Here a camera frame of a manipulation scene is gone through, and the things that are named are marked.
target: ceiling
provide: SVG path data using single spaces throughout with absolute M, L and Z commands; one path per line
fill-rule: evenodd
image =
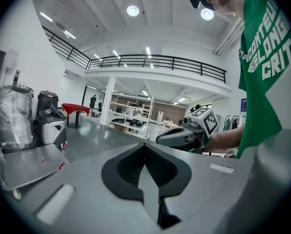
M 183 42 L 194 39 L 211 42 L 214 50 L 233 26 L 233 15 L 215 14 L 210 21 L 202 19 L 202 5 L 194 9 L 189 0 L 33 0 L 43 26 L 64 38 L 89 57 L 118 54 L 141 54 L 150 46 L 152 54 L 161 54 L 166 39 Z M 127 14 L 135 5 L 140 13 Z M 45 13 L 53 22 L 46 20 Z M 76 37 L 66 38 L 64 29 Z
M 101 91 L 105 91 L 108 80 L 109 77 L 89 78 L 88 85 Z M 117 78 L 114 89 L 118 94 L 123 93 L 125 95 L 140 97 L 145 96 L 141 91 L 145 90 L 149 97 L 153 96 L 155 100 L 163 101 L 166 103 L 178 102 L 179 105 L 183 106 L 186 104 L 191 104 L 195 101 L 200 101 L 215 96 L 213 93 L 208 93 L 204 90 L 193 87 L 180 86 L 170 82 L 136 78 Z M 179 102 L 179 99 L 183 97 L 186 99 L 182 102 Z

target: person in black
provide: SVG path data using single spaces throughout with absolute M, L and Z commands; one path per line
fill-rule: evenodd
M 90 110 L 91 110 L 91 115 L 93 114 L 93 109 L 94 109 L 94 107 L 95 107 L 96 100 L 97 100 L 96 95 L 94 95 L 94 96 L 92 96 L 92 97 L 90 98 Z

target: white label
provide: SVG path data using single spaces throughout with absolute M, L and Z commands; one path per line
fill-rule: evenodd
M 226 167 L 226 166 L 220 166 L 220 165 L 216 165 L 216 164 L 211 164 L 210 168 L 220 171 L 220 172 L 224 172 L 224 173 L 228 173 L 231 174 L 234 172 L 234 168 L 231 167 Z

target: human arm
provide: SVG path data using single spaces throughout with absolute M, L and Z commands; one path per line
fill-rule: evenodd
M 245 126 L 241 126 L 229 131 L 214 133 L 208 142 L 208 146 L 203 149 L 203 152 L 213 152 L 215 149 L 228 149 L 239 147 L 244 133 Z

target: clothing rack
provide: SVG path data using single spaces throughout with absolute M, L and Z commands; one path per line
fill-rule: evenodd
M 224 128 L 225 128 L 225 123 L 227 122 L 227 118 L 228 117 L 241 117 L 241 115 L 227 115 L 226 117 L 225 117 L 225 120 L 224 120 L 224 125 L 223 125 L 223 130 L 224 130 Z

